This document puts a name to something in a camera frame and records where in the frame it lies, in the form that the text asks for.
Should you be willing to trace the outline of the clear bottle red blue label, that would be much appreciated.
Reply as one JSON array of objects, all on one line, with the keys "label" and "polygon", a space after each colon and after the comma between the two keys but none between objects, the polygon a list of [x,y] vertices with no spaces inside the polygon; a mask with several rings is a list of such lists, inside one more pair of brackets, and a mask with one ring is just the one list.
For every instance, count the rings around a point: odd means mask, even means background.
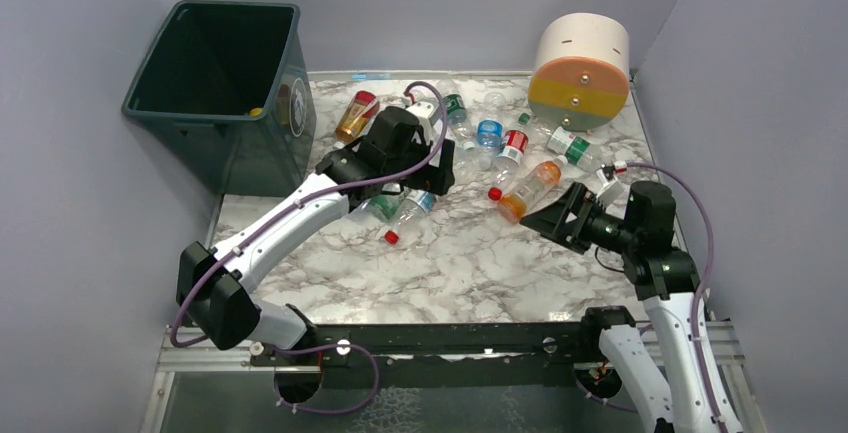
[{"label": "clear bottle red blue label", "polygon": [[435,206],[437,197],[423,190],[411,191],[401,202],[383,239],[395,245],[403,233],[416,226]]}]

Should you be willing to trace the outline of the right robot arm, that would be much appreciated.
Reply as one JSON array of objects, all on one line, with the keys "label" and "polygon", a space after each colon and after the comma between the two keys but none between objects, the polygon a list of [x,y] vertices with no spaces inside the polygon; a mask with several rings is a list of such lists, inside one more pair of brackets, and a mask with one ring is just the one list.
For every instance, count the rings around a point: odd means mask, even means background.
[{"label": "right robot arm", "polygon": [[525,216],[521,225],[573,252],[597,246],[618,254],[648,315],[663,363],[656,364],[624,307],[587,309],[581,324],[610,360],[647,432],[741,432],[719,376],[707,331],[696,264],[674,246],[671,190],[638,181],[617,218],[583,184]]}]

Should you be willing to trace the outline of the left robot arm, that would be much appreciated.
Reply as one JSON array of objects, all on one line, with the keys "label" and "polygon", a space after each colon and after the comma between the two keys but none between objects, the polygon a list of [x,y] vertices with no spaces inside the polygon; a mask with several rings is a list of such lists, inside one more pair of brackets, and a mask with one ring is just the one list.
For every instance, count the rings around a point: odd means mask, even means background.
[{"label": "left robot arm", "polygon": [[433,102],[389,106],[370,130],[328,153],[284,201],[232,237],[180,255],[176,323],[190,318],[203,339],[228,350],[245,340],[283,349],[298,345],[313,325],[296,307],[257,299],[255,289],[286,256],[323,227],[383,194],[388,184],[446,194],[454,183],[454,144],[434,124]]}]

